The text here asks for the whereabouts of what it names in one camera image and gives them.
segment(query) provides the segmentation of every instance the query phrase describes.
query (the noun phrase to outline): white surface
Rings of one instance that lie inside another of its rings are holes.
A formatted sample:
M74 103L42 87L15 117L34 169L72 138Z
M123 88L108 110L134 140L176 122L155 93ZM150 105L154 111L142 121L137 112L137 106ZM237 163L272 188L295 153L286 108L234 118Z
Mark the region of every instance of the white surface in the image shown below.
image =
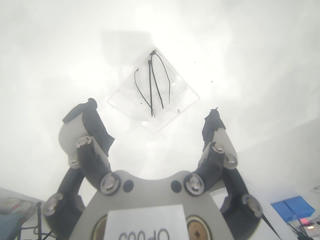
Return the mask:
M169 237L166 232L160 232L161 229L167 230ZM154 234L154 240L188 239L183 206L180 204L109 211L104 239L127 240L124 236L120 238L122 233L129 237L129 234L134 232L137 237L140 231L145 233L146 239L153 239Z
M56 192L61 119L88 97L116 138L111 167L147 179L197 167L212 108L237 151L319 116L319 0L0 0L0 14L6 189ZM201 97L156 136L106 104L152 44Z
M302 196L320 212L320 118L238 154L240 173L270 203Z

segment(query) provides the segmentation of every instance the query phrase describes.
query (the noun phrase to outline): white label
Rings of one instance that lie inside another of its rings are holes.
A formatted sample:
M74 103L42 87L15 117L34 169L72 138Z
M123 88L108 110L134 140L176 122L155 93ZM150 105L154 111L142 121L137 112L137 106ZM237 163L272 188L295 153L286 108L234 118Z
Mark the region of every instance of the white label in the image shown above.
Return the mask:
M104 240L188 240L183 206L109 211Z

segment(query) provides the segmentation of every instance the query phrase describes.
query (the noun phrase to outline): hole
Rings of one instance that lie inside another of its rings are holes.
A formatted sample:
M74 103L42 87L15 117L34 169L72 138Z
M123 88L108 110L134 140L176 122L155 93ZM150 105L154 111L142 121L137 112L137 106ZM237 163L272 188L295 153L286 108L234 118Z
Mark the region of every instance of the hole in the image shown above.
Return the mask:
M130 192L134 188L134 182L132 180L127 180L125 183L123 183L123 190L124 192Z
M173 182L171 182L171 189L175 193L181 192L181 189L182 189L181 183L177 180L174 180Z

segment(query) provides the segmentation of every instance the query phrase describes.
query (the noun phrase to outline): blue container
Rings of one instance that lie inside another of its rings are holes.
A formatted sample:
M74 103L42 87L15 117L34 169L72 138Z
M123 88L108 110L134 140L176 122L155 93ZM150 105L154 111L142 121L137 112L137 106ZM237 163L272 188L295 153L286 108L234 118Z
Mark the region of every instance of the blue container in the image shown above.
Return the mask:
M272 203L271 206L276 210L276 212L286 223L296 219L296 215L283 201Z
M284 203L295 213L297 219L310 217L315 209L312 208L301 196L285 200Z

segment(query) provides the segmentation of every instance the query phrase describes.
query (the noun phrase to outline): wire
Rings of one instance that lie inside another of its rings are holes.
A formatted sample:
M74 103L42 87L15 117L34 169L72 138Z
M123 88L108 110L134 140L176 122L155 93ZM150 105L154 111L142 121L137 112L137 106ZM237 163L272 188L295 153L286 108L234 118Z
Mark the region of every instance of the wire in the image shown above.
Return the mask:
M155 55L157 55L158 58L160 59L162 65L163 65L163 67L164 67L164 71L165 71L165 73L166 73L166 75L167 75L168 81L169 81L169 104L170 104L170 86L171 86L171 82L170 82L170 79L169 79L169 76L168 76L168 73L167 73L167 69L166 69L166 67L165 67L165 65L164 65L161 57L160 57L157 53L155 53Z
M38 233L36 233L36 229L37 229L37 228L38 228L38 226L33 229L33 234L34 234L34 235L38 235ZM47 239L48 237L57 238L56 236L52 235L51 233L52 233L52 231L50 231L49 233L42 233L41 235L42 235L42 236L45 236L42 240L45 240L45 239Z
M153 113L153 109L152 109L152 89L151 89L151 65L149 64L149 88L150 88L150 108L151 108L151 116Z
M299 231L296 228L294 228L290 223L287 223L287 225L289 225L293 230L295 230L296 233L299 233Z
M306 232L306 230L305 230L305 228L304 228L304 226L303 226L303 223L301 223L300 219L298 219L298 221L299 221L299 223L301 224L300 230L301 230L303 233L305 233L305 236L308 236L308 234L307 234L307 232Z
M157 92L158 92L158 95L159 95L159 98L160 98L160 101L161 101L161 106L162 106L162 109L163 109L163 102L162 102L161 94L160 94L160 91L159 91L159 88L158 88L158 84L157 84L157 81L156 81L155 73L154 73L154 71L153 71L152 56L153 56L153 55L151 55L150 66L151 66L151 70L152 70L152 75L153 75L155 87L157 88Z
M144 99L144 101L145 101L145 102L147 103L147 105L149 105L149 107L151 108L151 112L153 112L153 115L154 115L154 117L155 117L156 115L155 115L155 113L154 113L151 105L150 105L150 104L148 103L148 101L145 99L145 97L143 96L142 92L140 91L140 89L139 89L139 87L138 87L138 85L137 85L136 72L137 72L138 70L139 70L139 69L137 69L137 70L134 72L134 83L136 84L136 87L137 87L139 93L141 94L142 98Z
M33 229L33 228L37 228L37 227L38 227L38 226L23 227L23 228L21 228L21 230Z

